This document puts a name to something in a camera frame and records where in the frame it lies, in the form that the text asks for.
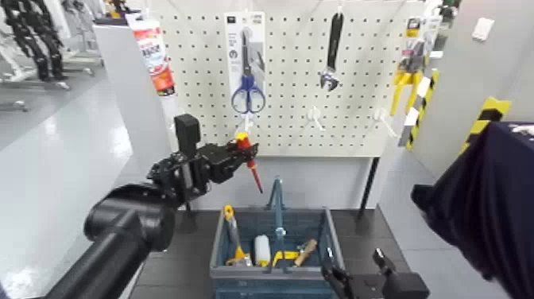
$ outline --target blue scissors handle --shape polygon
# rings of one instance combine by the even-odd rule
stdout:
[[[261,97],[261,106],[258,109],[253,109],[252,107],[252,97],[250,94],[257,94]],[[246,109],[236,109],[238,105],[236,105],[236,100],[242,100],[244,99],[246,101]],[[247,76],[242,75],[241,76],[241,86],[238,88],[237,91],[232,95],[232,107],[239,113],[247,113],[247,112],[259,112],[263,109],[265,106],[265,96],[263,92],[254,84],[254,77],[253,76]]]

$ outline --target toolbox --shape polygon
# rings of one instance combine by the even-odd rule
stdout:
[[[266,208],[235,209],[235,217],[245,252],[253,252],[253,241],[258,235],[269,237],[272,258],[276,252],[295,250],[310,239],[317,240],[317,247],[301,267],[292,267],[292,261],[286,260],[279,261],[276,267],[225,266],[226,261],[234,257],[236,245],[231,242],[224,211],[221,211],[210,260],[210,276],[217,299],[336,298],[321,274],[322,261],[328,251],[331,251],[333,264],[345,269],[328,208],[284,209],[281,180],[277,178]]]

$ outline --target pegboard hook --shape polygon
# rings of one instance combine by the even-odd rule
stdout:
[[[254,113],[245,113],[243,115],[241,115],[241,122],[239,122],[238,126],[235,128],[235,133],[234,135],[236,135],[238,132],[242,132],[242,131],[245,131],[246,133],[250,134],[250,129],[252,127],[254,127]],[[244,126],[243,126],[243,130],[239,130],[239,127],[241,126],[241,124],[244,123]]]
[[[397,133],[395,133],[395,130],[386,121],[387,117],[388,117],[388,111],[384,108],[376,109],[373,115],[373,119],[375,121],[382,122],[385,125],[385,128],[388,129],[388,134],[390,137],[399,138],[400,136]]]
[[[326,131],[327,129],[324,128],[323,125],[319,122],[319,118],[321,117],[321,110],[317,108],[317,106],[314,106],[312,109],[308,111],[308,121],[314,122],[317,128],[321,131]]]
[[[345,6],[345,1],[346,0],[339,0],[338,1],[338,14],[342,14],[343,7]]]

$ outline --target wooden handle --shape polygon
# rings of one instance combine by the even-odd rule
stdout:
[[[306,244],[306,248],[304,248],[304,252],[301,255],[299,255],[298,258],[296,258],[295,266],[300,267],[300,265],[302,265],[304,260],[308,258],[310,253],[313,252],[316,247],[317,247],[317,241],[315,241],[314,239],[309,240],[308,244]]]

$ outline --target white bottle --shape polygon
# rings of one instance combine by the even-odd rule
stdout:
[[[271,262],[271,246],[266,235],[259,235],[254,239],[256,266],[266,267]]]

